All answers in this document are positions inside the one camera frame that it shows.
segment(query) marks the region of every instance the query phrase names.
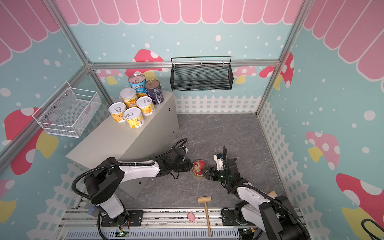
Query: white plastic lid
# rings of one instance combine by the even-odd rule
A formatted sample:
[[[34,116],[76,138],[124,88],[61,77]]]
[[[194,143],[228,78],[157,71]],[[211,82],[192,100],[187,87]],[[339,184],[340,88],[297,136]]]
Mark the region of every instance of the white plastic lid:
[[[127,109],[124,103],[114,103],[109,106],[108,111],[113,114],[122,113]]]
[[[137,101],[136,101],[136,104],[139,106],[139,107],[146,107],[148,105],[150,105],[152,103],[152,98],[150,97],[141,97],[139,98]]]
[[[134,119],[134,118],[137,118],[141,115],[141,110],[139,108],[128,108],[125,112],[124,112],[124,117],[126,119]]]
[[[136,90],[133,88],[124,88],[120,92],[120,97],[121,98],[132,98],[136,94]]]

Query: wooden mallet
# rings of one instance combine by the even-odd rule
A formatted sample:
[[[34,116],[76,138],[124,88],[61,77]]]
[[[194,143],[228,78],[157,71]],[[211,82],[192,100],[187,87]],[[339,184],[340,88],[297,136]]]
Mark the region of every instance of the wooden mallet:
[[[207,208],[207,202],[211,202],[212,198],[211,198],[211,196],[199,197],[197,200],[199,201],[199,203],[204,203],[204,205],[205,205],[205,215],[207,216],[209,237],[212,237],[211,224],[209,223],[208,208]]]

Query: gray marble floor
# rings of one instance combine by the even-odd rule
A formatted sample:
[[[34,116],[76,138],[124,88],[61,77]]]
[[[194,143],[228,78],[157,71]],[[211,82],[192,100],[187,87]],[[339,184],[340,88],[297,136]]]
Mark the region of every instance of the gray marble floor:
[[[254,114],[179,114],[180,131],[175,141],[188,138],[187,157],[191,161],[205,160],[216,166],[213,155],[227,147],[228,157],[237,157],[242,177],[254,186],[278,195],[283,194],[280,180],[269,154],[260,125]],[[211,196],[209,207],[234,207],[240,200],[228,195],[219,182],[197,178],[191,171],[148,181],[137,199],[117,190],[117,196],[127,208],[204,207],[198,197]]]

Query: canned food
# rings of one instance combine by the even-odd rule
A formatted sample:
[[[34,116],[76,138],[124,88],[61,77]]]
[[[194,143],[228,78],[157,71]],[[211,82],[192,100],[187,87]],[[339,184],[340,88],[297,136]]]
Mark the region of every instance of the canned food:
[[[192,171],[195,176],[202,177],[202,170],[206,166],[206,162],[203,160],[197,160],[192,164]]]
[[[114,103],[109,106],[108,111],[116,122],[125,122],[124,111],[126,109],[124,103]]]
[[[158,80],[148,80],[145,83],[145,88],[147,89],[148,95],[152,98],[153,104],[158,105],[164,101],[160,82]]]
[[[124,117],[131,128],[141,127],[144,124],[144,117],[139,108],[128,108],[124,112]]]
[[[136,90],[133,88],[124,88],[120,92],[120,97],[122,101],[125,103],[127,108],[137,107],[136,100],[137,100],[137,93]]]
[[[128,78],[128,82],[131,85],[131,87],[136,90],[137,96],[139,98],[148,96],[147,89],[145,88],[146,79],[144,74],[141,74],[141,73],[133,74]]]
[[[155,111],[155,107],[153,106],[150,97],[141,97],[136,101],[136,104],[144,116],[149,116]]]

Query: can lid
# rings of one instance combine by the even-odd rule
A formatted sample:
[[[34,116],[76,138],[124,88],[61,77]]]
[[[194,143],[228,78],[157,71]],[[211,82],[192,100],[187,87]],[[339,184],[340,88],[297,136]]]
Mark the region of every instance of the can lid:
[[[198,177],[203,176],[201,172],[207,163],[204,160],[197,160],[192,164],[192,171]]]
[[[144,80],[145,80],[145,76],[144,76],[144,74],[141,74],[141,73],[133,74],[132,76],[130,76],[128,78],[128,82],[130,82],[130,83],[141,83]]]
[[[137,118],[141,115],[141,110],[139,108],[128,108],[125,112],[124,112],[124,117],[126,119],[134,119],[134,118]]]
[[[144,96],[144,97],[141,97],[138,100],[136,100],[136,104],[139,107],[146,107],[146,106],[150,105],[151,103],[152,103],[152,98],[150,98],[148,96]]]
[[[136,95],[136,90],[133,88],[124,88],[120,92],[121,98],[132,98]]]
[[[154,88],[157,88],[159,85],[160,85],[160,82],[158,80],[156,80],[156,79],[148,80],[145,83],[145,87],[147,89],[154,89]]]
[[[113,114],[122,113],[126,110],[126,106],[124,103],[114,103],[109,106],[108,111]]]

